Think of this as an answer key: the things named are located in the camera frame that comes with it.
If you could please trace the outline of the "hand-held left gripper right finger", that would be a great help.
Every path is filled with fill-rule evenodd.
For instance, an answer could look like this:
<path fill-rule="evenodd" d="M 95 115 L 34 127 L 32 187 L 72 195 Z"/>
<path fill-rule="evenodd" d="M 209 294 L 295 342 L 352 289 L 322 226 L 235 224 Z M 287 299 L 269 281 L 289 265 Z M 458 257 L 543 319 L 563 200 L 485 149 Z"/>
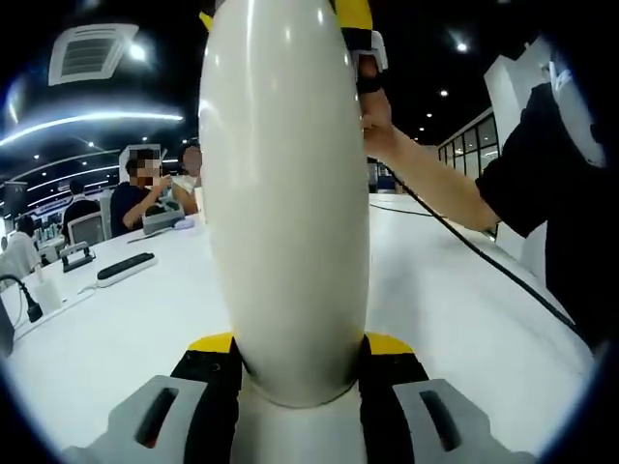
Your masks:
<path fill-rule="evenodd" d="M 414 351 L 366 333 L 358 361 L 360 420 L 369 463 L 533 463 L 490 431 L 487 415 L 444 379 L 430 379 Z"/>

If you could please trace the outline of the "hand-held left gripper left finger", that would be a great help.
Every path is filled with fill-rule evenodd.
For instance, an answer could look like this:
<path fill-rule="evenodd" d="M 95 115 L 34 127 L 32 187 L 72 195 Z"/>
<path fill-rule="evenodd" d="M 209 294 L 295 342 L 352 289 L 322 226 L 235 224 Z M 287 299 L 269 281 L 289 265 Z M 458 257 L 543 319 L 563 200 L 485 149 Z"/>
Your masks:
<path fill-rule="evenodd" d="M 64 463 L 228 463 L 239 419 L 242 358 L 231 333 L 190 345 L 169 376 L 115 406 L 106 431 Z"/>

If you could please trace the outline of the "person's right hand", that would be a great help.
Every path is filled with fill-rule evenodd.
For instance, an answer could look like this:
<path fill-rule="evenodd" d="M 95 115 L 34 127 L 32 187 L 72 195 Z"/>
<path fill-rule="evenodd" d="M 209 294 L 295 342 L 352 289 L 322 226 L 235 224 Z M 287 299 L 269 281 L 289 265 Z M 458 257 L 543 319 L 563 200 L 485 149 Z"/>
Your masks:
<path fill-rule="evenodd" d="M 385 91 L 380 88 L 362 94 L 360 104 L 366 154 L 380 161 L 392 161 L 398 155 L 402 133 L 393 124 Z"/>

